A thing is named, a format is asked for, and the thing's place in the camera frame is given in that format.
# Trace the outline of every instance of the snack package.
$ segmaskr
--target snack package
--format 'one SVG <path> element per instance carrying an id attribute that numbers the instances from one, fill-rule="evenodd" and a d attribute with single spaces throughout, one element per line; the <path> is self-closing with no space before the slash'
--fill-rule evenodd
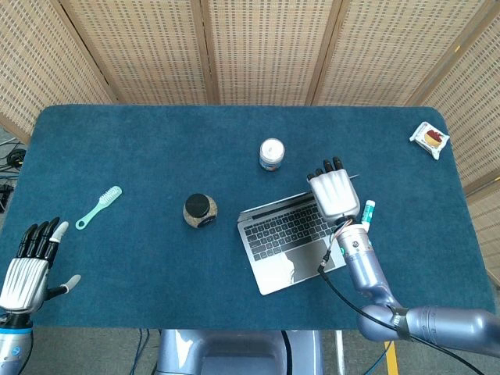
<path id="1" fill-rule="evenodd" d="M 445 148 L 449 138 L 449 135 L 444 135 L 428 122 L 424 121 L 416 128 L 415 133 L 413 133 L 409 140 L 410 142 L 415 141 L 436 160 L 439 160 L 439 152 Z"/>

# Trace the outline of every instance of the white jar lid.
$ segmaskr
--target white jar lid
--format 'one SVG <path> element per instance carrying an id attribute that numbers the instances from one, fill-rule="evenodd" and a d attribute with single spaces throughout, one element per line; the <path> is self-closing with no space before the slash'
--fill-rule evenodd
<path id="1" fill-rule="evenodd" d="M 284 156 L 284 146 L 279 139 L 268 138 L 260 146 L 260 157 L 266 163 L 278 163 Z"/>

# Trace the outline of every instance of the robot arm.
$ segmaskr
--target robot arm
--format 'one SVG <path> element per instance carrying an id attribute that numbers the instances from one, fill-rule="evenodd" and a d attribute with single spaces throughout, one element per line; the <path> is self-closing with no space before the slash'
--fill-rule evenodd
<path id="1" fill-rule="evenodd" d="M 316 170 L 308 175 L 312 192 L 325 220 L 340 225 L 355 220 L 359 200 L 340 160 L 323 162 L 326 173 Z M 383 327 L 364 316 L 358 317 L 362 335 L 372 341 L 409 339 L 410 335 L 446 348 L 500 357 L 500 319 L 482 309 L 451 309 L 436 306 L 404 309 L 389 288 L 377 256 L 362 225 L 353 224 L 337 235 L 344 249 L 345 263 L 355 289 L 372 305 L 362 310 L 396 327 Z"/>
<path id="2" fill-rule="evenodd" d="M 65 284 L 47 289 L 48 271 L 68 228 L 64 222 L 54 230 L 58 222 L 56 217 L 28 228 L 5 275 L 0 294 L 0 307 L 5 310 L 0 321 L 0 375 L 16 375 L 25 367 L 33 347 L 31 314 L 44 301 L 69 293 L 80 281 L 80 275 L 74 275 Z"/>

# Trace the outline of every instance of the woven panel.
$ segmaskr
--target woven panel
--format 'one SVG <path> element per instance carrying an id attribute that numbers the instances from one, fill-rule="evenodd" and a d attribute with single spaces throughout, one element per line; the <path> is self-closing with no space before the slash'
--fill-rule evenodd
<path id="1" fill-rule="evenodd" d="M 222 104 L 304 105 L 332 0 L 209 0 Z"/>
<path id="2" fill-rule="evenodd" d="M 425 100 L 445 117 L 463 185 L 500 167 L 500 16 Z"/>
<path id="3" fill-rule="evenodd" d="M 500 190 L 469 206 L 484 264 L 500 280 Z"/>
<path id="4" fill-rule="evenodd" d="M 47 105 L 112 100 L 52 4 L 0 2 L 0 113 L 27 136 Z"/>
<path id="5" fill-rule="evenodd" d="M 404 105 L 483 0 L 352 0 L 315 100 Z"/>
<path id="6" fill-rule="evenodd" d="M 189 1 L 62 4 L 121 102 L 207 102 Z"/>

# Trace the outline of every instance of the laptop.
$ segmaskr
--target laptop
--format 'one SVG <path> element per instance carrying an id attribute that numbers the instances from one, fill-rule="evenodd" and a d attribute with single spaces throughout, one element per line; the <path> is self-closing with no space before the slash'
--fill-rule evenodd
<path id="1" fill-rule="evenodd" d="M 240 213 L 237 228 L 257 280 L 268 295 L 318 275 L 334 225 L 320 215 L 312 192 Z M 345 266 L 335 240 L 325 272 Z"/>

